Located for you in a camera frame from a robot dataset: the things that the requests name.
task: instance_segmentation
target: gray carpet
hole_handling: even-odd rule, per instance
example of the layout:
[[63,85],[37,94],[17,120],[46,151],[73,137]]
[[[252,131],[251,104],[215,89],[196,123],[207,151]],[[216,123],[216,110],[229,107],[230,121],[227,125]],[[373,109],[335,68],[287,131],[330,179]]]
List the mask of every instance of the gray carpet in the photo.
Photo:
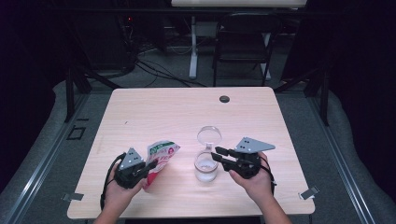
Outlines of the gray carpet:
[[[213,48],[210,45],[210,41],[207,43],[203,42],[199,48],[198,78],[194,81],[211,86],[212,70],[210,64]],[[270,87],[275,88],[281,85],[279,81],[280,74],[287,58],[290,43],[290,36],[283,36],[277,40],[273,62],[270,66],[272,79],[267,82],[267,85]],[[139,59],[147,63],[152,62],[151,64],[153,66],[158,70],[162,70],[160,66],[154,64],[158,63],[171,71],[176,77],[189,80],[189,52],[186,54],[176,54],[170,50],[165,56],[163,53],[153,50],[140,55]],[[238,76],[238,78],[220,80],[218,82],[219,86],[259,86],[261,84],[260,70],[250,71],[250,68],[250,66],[232,67],[223,65],[219,69],[220,76],[228,74],[232,77],[238,74],[244,74],[244,77],[242,79]],[[185,87],[179,81],[149,75],[139,67],[136,67],[127,76],[116,77],[111,80],[126,88]],[[74,192],[75,190],[111,93],[110,88],[104,86],[102,83],[93,79],[90,79],[90,82],[93,86],[92,94],[84,97],[77,93],[77,96],[83,99],[81,100],[81,109],[71,121],[66,134],[62,135],[63,141],[59,145],[59,154],[56,155],[51,169],[31,204],[27,206],[28,209],[25,211],[24,216],[22,216],[21,223],[86,223],[85,220],[71,220],[67,217],[68,203],[62,201],[61,197],[64,193]],[[280,93],[276,97],[288,126],[291,140],[302,165],[308,186],[317,186],[320,190],[320,193],[314,199],[316,211],[312,215],[313,223],[361,223],[345,184],[334,165],[331,146],[324,132],[321,130],[320,123],[315,117],[317,111],[312,109],[309,99],[304,98],[301,92],[303,87],[304,83],[299,84],[292,88],[291,93]],[[9,211],[12,210],[12,206],[18,200],[29,177],[34,173],[43,155],[53,147],[58,132],[63,128],[65,118],[64,83],[57,86],[55,91],[57,93],[57,102],[46,127],[37,138],[35,145],[21,165],[20,170],[0,195],[1,222],[6,220]],[[331,124],[330,129],[336,138],[337,144],[342,149],[351,173],[361,187],[361,193],[368,203],[367,206],[373,213],[376,223],[395,223],[396,206],[376,186],[364,165],[361,164],[353,148],[347,118],[338,100],[332,94],[329,104],[329,122]],[[72,132],[73,127],[85,128],[79,140],[70,139],[80,137],[79,130]],[[290,218],[293,223],[309,222],[308,216],[291,216]],[[200,221],[210,223],[213,219]],[[147,220],[146,223],[153,223],[153,221]]]

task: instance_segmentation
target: hand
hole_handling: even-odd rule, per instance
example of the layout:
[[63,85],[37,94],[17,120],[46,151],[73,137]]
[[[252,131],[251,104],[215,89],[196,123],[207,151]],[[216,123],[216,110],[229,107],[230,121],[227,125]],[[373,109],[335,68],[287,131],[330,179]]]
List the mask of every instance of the hand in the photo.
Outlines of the hand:
[[[267,156],[259,152],[259,156],[268,161]],[[268,164],[264,161],[262,161],[262,166],[269,168]],[[272,198],[273,194],[271,191],[271,178],[269,174],[264,171],[263,169],[260,169],[260,171],[250,179],[244,179],[242,176],[240,176],[237,172],[230,170],[230,176],[231,178],[242,188],[245,189],[247,192],[247,195],[255,202],[259,203],[261,200],[265,200],[267,198]]]
[[128,207],[132,198],[139,192],[146,179],[141,179],[133,189],[125,189],[114,180],[118,165],[115,164],[108,177],[105,207],[94,223],[115,223],[123,211]]

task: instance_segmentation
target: chair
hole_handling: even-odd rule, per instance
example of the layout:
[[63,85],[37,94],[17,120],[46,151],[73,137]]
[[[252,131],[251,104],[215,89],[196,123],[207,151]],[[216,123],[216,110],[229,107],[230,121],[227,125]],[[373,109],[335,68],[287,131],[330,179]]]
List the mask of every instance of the chair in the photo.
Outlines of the chair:
[[216,29],[213,86],[216,86],[218,62],[255,63],[254,68],[258,63],[266,63],[262,76],[264,86],[274,39],[281,24],[279,17],[264,13],[232,13],[221,18]]

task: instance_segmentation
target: snack bag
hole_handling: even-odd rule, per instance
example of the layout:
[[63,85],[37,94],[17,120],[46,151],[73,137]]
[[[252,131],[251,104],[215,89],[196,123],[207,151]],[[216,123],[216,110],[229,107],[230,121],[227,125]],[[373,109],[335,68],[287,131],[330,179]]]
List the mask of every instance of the snack bag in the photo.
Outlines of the snack bag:
[[148,178],[143,185],[143,189],[147,189],[154,181],[157,174],[168,163],[168,161],[175,155],[180,146],[170,141],[159,141],[148,146],[148,158],[146,164],[158,160],[157,166],[148,172]]

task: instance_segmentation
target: red and white package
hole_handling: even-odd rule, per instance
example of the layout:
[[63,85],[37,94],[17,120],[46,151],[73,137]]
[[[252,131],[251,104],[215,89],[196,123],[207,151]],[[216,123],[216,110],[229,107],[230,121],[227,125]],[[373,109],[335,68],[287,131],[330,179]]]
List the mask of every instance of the red and white package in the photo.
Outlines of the red and white package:
[[175,155],[180,146],[170,141],[159,141],[148,146],[148,158],[146,164],[158,160],[157,166],[148,172],[148,178],[143,185],[143,189],[147,189],[154,181],[157,174],[168,163],[168,161]]

